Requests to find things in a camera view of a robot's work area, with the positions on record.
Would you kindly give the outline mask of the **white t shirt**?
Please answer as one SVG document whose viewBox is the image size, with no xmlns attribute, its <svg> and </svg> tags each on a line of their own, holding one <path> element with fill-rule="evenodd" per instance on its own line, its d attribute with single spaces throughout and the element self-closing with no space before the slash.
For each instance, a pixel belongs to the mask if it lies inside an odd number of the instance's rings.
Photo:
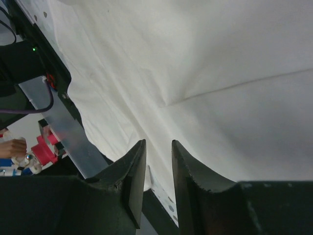
<svg viewBox="0 0 313 235">
<path fill-rule="evenodd" d="M 50 0 L 68 95 L 112 161 L 138 140 L 174 196 L 171 142 L 233 180 L 313 177 L 310 0 Z"/>
</svg>

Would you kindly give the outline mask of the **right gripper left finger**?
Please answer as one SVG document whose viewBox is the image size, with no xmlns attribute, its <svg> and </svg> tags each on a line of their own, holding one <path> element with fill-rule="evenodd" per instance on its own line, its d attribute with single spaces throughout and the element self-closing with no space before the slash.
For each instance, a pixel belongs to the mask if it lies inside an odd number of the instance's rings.
<svg viewBox="0 0 313 235">
<path fill-rule="evenodd" d="M 134 235 L 140 227 L 146 141 L 92 178 L 14 176 L 0 180 L 3 235 Z"/>
</svg>

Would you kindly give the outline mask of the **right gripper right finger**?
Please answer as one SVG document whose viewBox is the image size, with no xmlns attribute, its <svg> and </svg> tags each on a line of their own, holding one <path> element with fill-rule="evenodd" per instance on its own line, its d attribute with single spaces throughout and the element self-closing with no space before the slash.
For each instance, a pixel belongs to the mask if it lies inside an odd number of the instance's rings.
<svg viewBox="0 0 313 235">
<path fill-rule="evenodd" d="M 172 141 L 182 235 L 310 235 L 311 181 L 239 181 L 216 173 Z"/>
</svg>

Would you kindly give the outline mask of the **person hand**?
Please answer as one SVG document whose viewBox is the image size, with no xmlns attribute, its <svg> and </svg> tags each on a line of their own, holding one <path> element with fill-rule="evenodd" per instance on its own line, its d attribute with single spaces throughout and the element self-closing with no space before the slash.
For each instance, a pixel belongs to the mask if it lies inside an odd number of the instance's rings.
<svg viewBox="0 0 313 235">
<path fill-rule="evenodd" d="M 0 158 L 10 159 L 12 157 L 24 157 L 27 153 L 25 140 L 13 139 L 0 144 Z"/>
</svg>

